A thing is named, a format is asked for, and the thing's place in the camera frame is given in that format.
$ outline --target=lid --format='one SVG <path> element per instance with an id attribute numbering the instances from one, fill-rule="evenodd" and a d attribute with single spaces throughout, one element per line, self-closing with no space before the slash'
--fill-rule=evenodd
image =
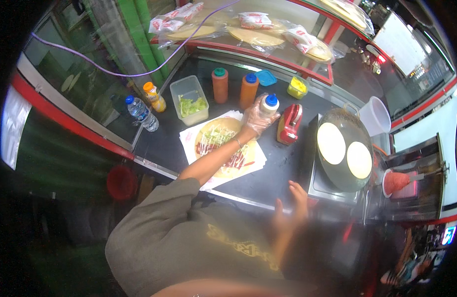
<path id="1" fill-rule="evenodd" d="M 261 70 L 255 73 L 255 75 L 260 80 L 262 86 L 271 86 L 277 82 L 277 78 L 267 69 Z"/>
<path id="2" fill-rule="evenodd" d="M 254 83 L 256 83 L 256 75 L 254 73 L 249 73 L 249 74 L 245 75 L 245 80 L 249 84 L 254 84 Z"/>
<path id="3" fill-rule="evenodd" d="M 133 96 L 133 95 L 130 95 L 130 96 L 126 97 L 126 100 L 125 100 L 125 101 L 126 101 L 126 104 L 131 104 L 131 103 L 133 103 L 133 101 L 134 101 L 134 96 Z"/>
<path id="4" fill-rule="evenodd" d="M 268 95 L 266 98 L 265 98 L 265 103 L 268 105 L 268 106 L 276 106 L 276 104 L 278 103 L 278 98 L 275 94 L 273 95 Z"/>
<path id="5" fill-rule="evenodd" d="M 147 93 L 149 93 L 149 91 L 151 91 L 152 88 L 154 88 L 154 85 L 150 81 L 148 81 L 147 83 L 144 84 L 144 86 L 142 86 L 142 89 L 144 90 L 144 92 L 147 92 Z"/>
<path id="6" fill-rule="evenodd" d="M 224 76 L 225 75 L 225 69 L 224 68 L 215 68 L 214 69 L 214 74 L 215 74 L 215 76 Z"/>

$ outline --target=red bucket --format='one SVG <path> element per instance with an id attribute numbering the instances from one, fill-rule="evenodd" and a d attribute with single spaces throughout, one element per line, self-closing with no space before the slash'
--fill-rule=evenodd
<path id="1" fill-rule="evenodd" d="M 106 179 L 108 192 L 115 200 L 127 200 L 136 194 L 138 177 L 128 167 L 113 167 Z"/>

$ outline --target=stove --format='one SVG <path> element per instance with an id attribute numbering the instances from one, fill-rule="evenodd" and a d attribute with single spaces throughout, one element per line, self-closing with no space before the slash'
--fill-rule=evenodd
<path id="1" fill-rule="evenodd" d="M 301 131 L 304 139 L 300 162 L 300 181 L 310 197 L 319 200 L 331 200 L 347 205 L 356 205 L 361 197 L 361 190 L 355 193 L 342 192 L 326 175 L 317 149 L 317 129 L 321 115 L 314 117 Z"/>

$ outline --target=wok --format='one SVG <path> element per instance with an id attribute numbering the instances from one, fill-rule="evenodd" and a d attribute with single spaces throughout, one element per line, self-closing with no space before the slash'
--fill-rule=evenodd
<path id="1" fill-rule="evenodd" d="M 347 106 L 350 106 L 352 109 L 356 110 L 356 115 L 353 115 L 349 111 L 347 111 Z M 333 165 L 327 162 L 323 158 L 321 152 L 319 151 L 319 146 L 317 146 L 318 156 L 321 161 L 321 164 L 323 165 L 324 171 L 326 172 L 326 175 L 332 181 L 334 186 L 338 187 L 340 190 L 351 193 L 356 192 L 360 190 L 362 187 L 364 187 L 365 184 L 368 182 L 372 174 L 372 170 L 366 178 L 359 179 L 356 176 L 354 176 L 351 170 L 349 169 L 349 166 L 347 165 L 347 148 L 350 146 L 352 142 L 358 141 L 360 143 L 363 143 L 367 147 L 369 153 L 371 154 L 372 161 L 374 157 L 372 142 L 369 137 L 369 133 L 367 132 L 367 129 L 360 120 L 359 111 L 352 104 L 345 103 L 343 108 L 333 108 L 332 110 L 328 111 L 324 116 L 322 116 L 318 124 L 318 129 L 324 123 L 332 123 L 333 125 L 335 125 L 343 135 L 346 144 L 346 152 L 344 154 L 344 158 L 337 165 Z"/>

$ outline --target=orange bottle cap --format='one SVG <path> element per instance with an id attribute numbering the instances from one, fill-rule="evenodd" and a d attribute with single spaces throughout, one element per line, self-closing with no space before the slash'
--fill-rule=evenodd
<path id="1" fill-rule="evenodd" d="M 144 86 L 142 86 L 142 89 L 144 90 L 144 92 L 147 92 L 147 93 L 149 93 L 152 90 L 152 88 L 154 88 L 154 85 L 150 81 L 145 83 Z"/>

